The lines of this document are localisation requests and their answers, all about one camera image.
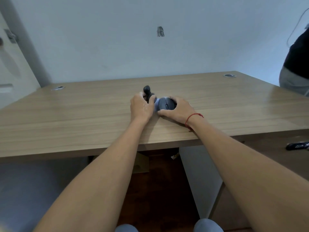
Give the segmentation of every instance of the red string bracelet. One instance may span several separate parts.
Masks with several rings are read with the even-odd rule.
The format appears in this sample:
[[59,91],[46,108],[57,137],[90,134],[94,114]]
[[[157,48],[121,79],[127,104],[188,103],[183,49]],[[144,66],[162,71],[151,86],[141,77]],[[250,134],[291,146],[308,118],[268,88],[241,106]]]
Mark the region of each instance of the red string bracelet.
[[186,120],[186,122],[184,123],[184,125],[185,125],[188,129],[190,129],[190,130],[191,130],[191,127],[190,127],[189,125],[187,125],[187,122],[188,122],[189,118],[190,118],[191,116],[193,116],[193,115],[199,115],[199,116],[201,116],[201,117],[204,118],[204,116],[203,116],[201,113],[193,113],[193,114],[191,114],[191,115],[188,117],[188,119]]

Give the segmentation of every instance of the door hinge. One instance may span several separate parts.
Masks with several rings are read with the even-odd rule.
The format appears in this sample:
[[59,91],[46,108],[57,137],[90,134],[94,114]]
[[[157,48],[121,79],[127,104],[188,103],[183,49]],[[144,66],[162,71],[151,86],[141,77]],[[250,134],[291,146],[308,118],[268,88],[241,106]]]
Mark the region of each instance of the door hinge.
[[11,43],[15,44],[18,42],[18,36],[11,32],[10,29],[5,29],[5,32]]

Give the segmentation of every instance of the hand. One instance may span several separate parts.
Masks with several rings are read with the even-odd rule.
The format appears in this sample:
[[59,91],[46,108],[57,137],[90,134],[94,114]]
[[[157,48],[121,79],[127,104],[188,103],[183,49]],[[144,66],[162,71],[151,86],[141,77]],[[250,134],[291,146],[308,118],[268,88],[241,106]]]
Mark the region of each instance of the hand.
[[141,120],[147,123],[152,117],[155,108],[155,95],[149,98],[149,103],[143,98],[144,92],[139,92],[131,98],[131,122],[133,120]]
[[174,110],[160,110],[158,111],[158,114],[160,116],[166,116],[179,123],[184,124],[190,115],[196,113],[193,107],[191,107],[191,105],[183,98],[180,97],[170,97],[170,98],[177,103],[176,108]]

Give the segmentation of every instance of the forearm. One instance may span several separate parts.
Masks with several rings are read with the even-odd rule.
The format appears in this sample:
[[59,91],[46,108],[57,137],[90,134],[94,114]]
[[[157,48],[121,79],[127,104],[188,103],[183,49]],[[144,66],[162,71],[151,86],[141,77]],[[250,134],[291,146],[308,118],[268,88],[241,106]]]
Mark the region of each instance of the forearm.
[[307,229],[309,183],[305,179],[227,136],[202,117],[192,116],[189,122],[255,230],[293,231],[295,225]]
[[127,130],[60,194],[35,232],[114,231],[146,122]]

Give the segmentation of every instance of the left hand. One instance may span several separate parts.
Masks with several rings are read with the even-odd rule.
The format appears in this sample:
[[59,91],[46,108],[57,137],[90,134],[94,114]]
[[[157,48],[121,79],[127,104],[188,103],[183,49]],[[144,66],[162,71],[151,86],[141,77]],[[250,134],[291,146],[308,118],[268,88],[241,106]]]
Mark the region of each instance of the left hand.
[[139,92],[131,98],[131,122],[136,119],[147,123],[152,117],[155,108],[155,95],[150,97],[149,103],[145,101],[144,96],[144,92]]

